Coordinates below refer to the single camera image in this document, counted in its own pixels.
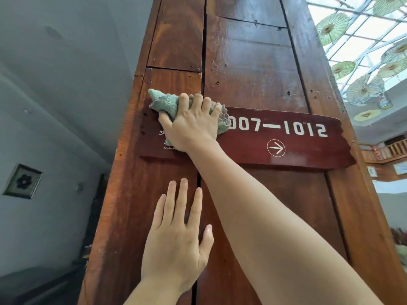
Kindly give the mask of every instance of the arrow in circle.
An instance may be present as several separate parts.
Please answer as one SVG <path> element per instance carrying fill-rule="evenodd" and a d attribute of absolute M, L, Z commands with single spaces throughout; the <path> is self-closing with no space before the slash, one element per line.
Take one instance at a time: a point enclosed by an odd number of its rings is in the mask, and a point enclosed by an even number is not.
<path fill-rule="evenodd" d="M 276 145 L 278 145 L 278 147 L 275 147 L 275 146 L 270 146 L 269 147 L 269 149 L 278 149 L 278 152 L 276 153 L 276 154 L 278 154 L 278 153 L 280 153 L 284 148 L 281 146 L 281 145 L 279 145 L 277 142 L 274 142 Z"/>

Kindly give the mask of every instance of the red sign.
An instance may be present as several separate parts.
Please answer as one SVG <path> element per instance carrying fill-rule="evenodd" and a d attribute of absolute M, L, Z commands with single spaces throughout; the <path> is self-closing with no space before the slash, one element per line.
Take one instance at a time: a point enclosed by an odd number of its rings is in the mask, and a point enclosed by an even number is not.
<path fill-rule="evenodd" d="M 165 144 L 158 113 L 146 100 L 137 152 L 140 157 L 189 160 Z M 230 129 L 217 137 L 238 164 L 339 169 L 356 163 L 342 136 L 341 122 L 308 113 L 227 107 Z"/>

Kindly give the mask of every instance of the black flower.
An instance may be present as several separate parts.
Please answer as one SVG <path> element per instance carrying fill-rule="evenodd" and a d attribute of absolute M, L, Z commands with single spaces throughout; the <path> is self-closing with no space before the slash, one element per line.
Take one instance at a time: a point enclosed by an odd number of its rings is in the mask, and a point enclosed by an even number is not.
<path fill-rule="evenodd" d="M 23 174 L 21 177 L 17 179 L 17 188 L 25 190 L 32 184 L 32 176 L 28 176 L 26 174 Z"/>

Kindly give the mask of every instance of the glass ceiling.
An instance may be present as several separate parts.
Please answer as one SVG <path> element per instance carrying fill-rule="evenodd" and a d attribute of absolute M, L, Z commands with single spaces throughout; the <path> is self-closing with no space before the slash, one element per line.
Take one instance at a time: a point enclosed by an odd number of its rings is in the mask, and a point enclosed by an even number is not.
<path fill-rule="evenodd" d="M 376 0 L 307 0 L 315 24 L 333 13 L 343 13 L 350 19 L 345 34 L 324 46 L 330 66 L 342 61 L 354 61 L 355 69 L 337 80 L 343 95 L 357 78 L 371 73 L 374 77 L 379 68 L 381 55 L 395 42 L 407 37 L 407 6 L 383 17 L 373 15 Z M 384 78 L 389 89 L 407 78 L 407 70 L 391 78 Z"/>

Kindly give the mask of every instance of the forearm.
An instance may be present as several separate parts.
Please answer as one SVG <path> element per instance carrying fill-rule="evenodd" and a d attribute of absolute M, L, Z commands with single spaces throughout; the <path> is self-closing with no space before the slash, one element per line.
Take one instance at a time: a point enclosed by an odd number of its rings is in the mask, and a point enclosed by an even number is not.
<path fill-rule="evenodd" d="M 180 294 L 160 280 L 142 280 L 124 305 L 175 305 Z"/>
<path fill-rule="evenodd" d="M 370 304 L 380 304 L 322 237 L 216 142 L 191 148 L 188 154 L 208 186 L 233 252 L 263 305 L 359 304 L 365 298 Z"/>

